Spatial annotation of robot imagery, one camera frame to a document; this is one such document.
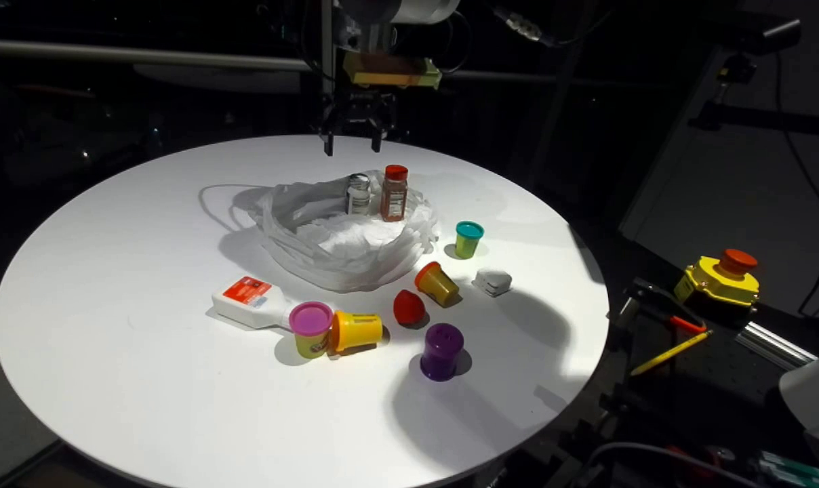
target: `white round table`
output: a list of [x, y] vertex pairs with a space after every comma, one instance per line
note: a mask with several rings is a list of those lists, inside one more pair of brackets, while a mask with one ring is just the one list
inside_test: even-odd
[[[425, 487], [454, 481], [549, 427], [592, 377], [607, 297], [568, 222], [524, 187], [419, 146], [279, 137], [214, 145], [117, 173], [51, 215], [0, 285], [0, 363], [71, 447], [145, 484], [187, 488]], [[374, 294], [326, 294], [279, 270], [245, 210], [260, 187], [404, 164], [442, 222], [440, 260], [465, 302], [431, 322], [466, 336], [470, 371], [431, 383], [424, 331]], [[458, 219], [486, 226], [451, 260]], [[489, 299], [480, 267], [515, 276]], [[211, 316], [214, 283], [264, 276], [299, 302], [379, 313], [390, 341], [302, 360], [283, 331]]]

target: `bottle cap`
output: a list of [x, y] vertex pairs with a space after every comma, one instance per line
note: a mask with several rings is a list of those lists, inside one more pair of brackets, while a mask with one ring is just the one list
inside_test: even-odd
[[408, 165], [386, 165], [386, 179], [408, 179]]

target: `toy cup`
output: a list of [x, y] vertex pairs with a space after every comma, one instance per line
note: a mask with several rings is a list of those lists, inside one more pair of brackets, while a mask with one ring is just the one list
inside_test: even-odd
[[461, 352], [465, 352], [465, 335], [451, 322], [436, 322], [425, 335], [425, 352], [421, 355], [421, 371], [435, 383], [454, 381], [458, 375]]
[[302, 358], [315, 358], [326, 351], [326, 336], [330, 328], [330, 310], [317, 302], [299, 304], [291, 313], [291, 328], [296, 335], [296, 351]]
[[343, 355], [348, 351], [378, 348], [386, 336], [379, 316], [333, 316], [333, 328], [328, 335], [328, 352]]
[[478, 226], [478, 222], [465, 219], [465, 222], [458, 222], [456, 234], [458, 234], [456, 256], [461, 260], [470, 260], [474, 256], [474, 251], [480, 247], [480, 238], [486, 236], [486, 229]]
[[458, 285], [442, 272], [436, 260], [431, 260], [416, 274], [416, 287], [440, 306], [454, 306], [461, 302]]
[[390, 310], [404, 328], [421, 328], [425, 322], [425, 304], [410, 290], [402, 290]]

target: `yellow device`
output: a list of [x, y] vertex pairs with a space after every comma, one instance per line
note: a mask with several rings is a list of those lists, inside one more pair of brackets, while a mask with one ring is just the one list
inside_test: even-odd
[[675, 285], [675, 299], [686, 304], [694, 294], [733, 306], [753, 306], [759, 299], [759, 279], [752, 274], [756, 259], [744, 251], [726, 251], [724, 259], [703, 256], [686, 267]]

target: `purple bottle cap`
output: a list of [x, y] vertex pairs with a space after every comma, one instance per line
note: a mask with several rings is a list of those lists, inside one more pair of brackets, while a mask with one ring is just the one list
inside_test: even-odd
[[321, 336], [330, 328], [330, 310], [321, 302], [299, 304], [291, 313], [291, 328], [299, 336]]

